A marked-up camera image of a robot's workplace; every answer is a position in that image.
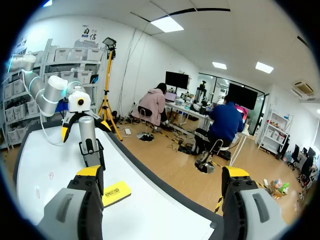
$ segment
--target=power strip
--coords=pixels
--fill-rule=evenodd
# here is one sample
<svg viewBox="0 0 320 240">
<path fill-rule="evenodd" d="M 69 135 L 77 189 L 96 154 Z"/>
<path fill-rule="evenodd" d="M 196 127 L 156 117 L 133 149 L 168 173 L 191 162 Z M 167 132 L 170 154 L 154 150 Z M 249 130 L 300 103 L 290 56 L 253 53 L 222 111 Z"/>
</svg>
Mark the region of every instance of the power strip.
<svg viewBox="0 0 320 240">
<path fill-rule="evenodd" d="M 125 131 L 125 134 L 127 134 L 127 135 L 131 135 L 131 131 L 130 131 L 130 129 L 129 129 L 129 128 L 125 128 L 125 129 L 124 129 L 124 131 Z"/>
</svg>

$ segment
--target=black monitor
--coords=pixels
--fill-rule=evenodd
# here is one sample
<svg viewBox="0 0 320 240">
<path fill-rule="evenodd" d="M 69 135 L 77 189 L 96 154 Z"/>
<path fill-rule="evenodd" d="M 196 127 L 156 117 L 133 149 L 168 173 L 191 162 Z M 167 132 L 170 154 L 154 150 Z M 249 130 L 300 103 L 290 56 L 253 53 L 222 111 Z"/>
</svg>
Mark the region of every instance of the black monitor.
<svg viewBox="0 0 320 240">
<path fill-rule="evenodd" d="M 189 80 L 189 76 L 186 74 L 181 74 L 181 73 L 176 73 L 171 71 L 167 71 L 165 73 L 165 84 L 173 87 L 187 89 L 188 80 Z"/>
<path fill-rule="evenodd" d="M 228 95 L 238 104 L 244 108 L 253 110 L 256 105 L 258 93 L 243 86 L 230 83 Z"/>
<path fill-rule="evenodd" d="M 316 155 L 316 152 L 311 147 L 309 147 L 308 156 L 309 157 L 314 157 L 315 155 Z"/>
</svg>

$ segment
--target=ceiling light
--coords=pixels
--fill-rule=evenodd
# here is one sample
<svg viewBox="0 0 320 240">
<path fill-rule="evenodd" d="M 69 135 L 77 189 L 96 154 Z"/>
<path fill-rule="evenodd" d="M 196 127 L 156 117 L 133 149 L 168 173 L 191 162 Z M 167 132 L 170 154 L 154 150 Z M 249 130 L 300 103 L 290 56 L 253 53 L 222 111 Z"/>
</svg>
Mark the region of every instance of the ceiling light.
<svg viewBox="0 0 320 240">
<path fill-rule="evenodd" d="M 48 7 L 52 5 L 52 0 L 47 1 L 45 4 L 42 5 L 42 7 Z"/>
<path fill-rule="evenodd" d="M 170 16 L 166 16 L 158 20 L 152 21 L 151 24 L 156 26 L 158 29 L 161 29 L 165 33 L 184 30 L 184 28 L 180 26 Z"/>
<path fill-rule="evenodd" d="M 225 69 L 227 70 L 227 65 L 223 64 L 223 63 L 219 63 L 219 62 L 212 62 L 213 66 L 215 68 L 218 68 L 218 69 Z"/>
<path fill-rule="evenodd" d="M 266 64 L 263 64 L 262 62 L 257 61 L 255 69 L 258 69 L 258 70 L 260 70 L 262 72 L 270 74 L 273 71 L 274 68 L 272 66 L 268 66 Z"/>
</svg>

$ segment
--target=office chair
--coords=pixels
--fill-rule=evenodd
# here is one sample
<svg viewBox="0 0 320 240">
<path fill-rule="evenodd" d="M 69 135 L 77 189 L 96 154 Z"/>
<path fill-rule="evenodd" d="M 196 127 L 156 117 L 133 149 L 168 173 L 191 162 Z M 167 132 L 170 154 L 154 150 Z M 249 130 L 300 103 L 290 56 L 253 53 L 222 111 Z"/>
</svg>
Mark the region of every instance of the office chair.
<svg viewBox="0 0 320 240">
<path fill-rule="evenodd" d="M 218 142 L 221 142 L 221 144 L 217 146 L 218 150 L 216 151 L 215 146 Z M 215 170 L 215 167 L 211 163 L 211 159 L 214 155 L 214 152 L 217 152 L 216 154 L 218 155 L 220 151 L 225 151 L 229 149 L 229 147 L 222 147 L 223 145 L 224 145 L 224 141 L 222 139 L 218 139 L 217 141 L 215 141 L 211 150 L 209 152 L 206 152 L 202 158 L 197 159 L 195 161 L 194 163 L 195 167 L 202 173 L 205 173 L 205 174 L 213 173 Z"/>
<path fill-rule="evenodd" d="M 146 130 L 145 130 L 145 132 L 139 132 L 136 135 L 136 137 L 138 139 L 140 139 L 141 141 L 151 142 L 155 139 L 155 137 L 153 134 L 148 133 L 148 122 L 146 121 L 146 117 L 150 117 L 152 115 L 152 111 L 143 107 L 143 106 L 138 106 L 138 111 L 140 113 L 140 121 L 141 121 L 142 112 L 144 112 L 144 121 L 145 121 Z"/>
<path fill-rule="evenodd" d="M 296 169 L 295 163 L 300 163 L 301 159 L 298 159 L 299 150 L 300 150 L 300 148 L 297 145 L 295 145 L 294 152 L 291 155 L 293 162 L 287 162 L 288 166 L 292 167 L 292 171 L 294 171 Z"/>
</svg>

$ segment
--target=toy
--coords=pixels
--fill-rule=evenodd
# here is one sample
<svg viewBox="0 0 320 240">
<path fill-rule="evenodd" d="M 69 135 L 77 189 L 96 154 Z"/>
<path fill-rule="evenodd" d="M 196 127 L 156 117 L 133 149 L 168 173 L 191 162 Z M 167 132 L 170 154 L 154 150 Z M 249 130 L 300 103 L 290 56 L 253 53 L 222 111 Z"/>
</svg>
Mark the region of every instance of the toy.
<svg viewBox="0 0 320 240">
<path fill-rule="evenodd" d="M 274 187 L 276 189 L 280 189 L 280 188 L 282 188 L 282 186 L 283 186 L 283 183 L 280 178 L 274 181 Z"/>
<path fill-rule="evenodd" d="M 285 182 L 281 188 L 279 188 L 279 192 L 282 194 L 288 194 L 290 183 Z"/>
</svg>

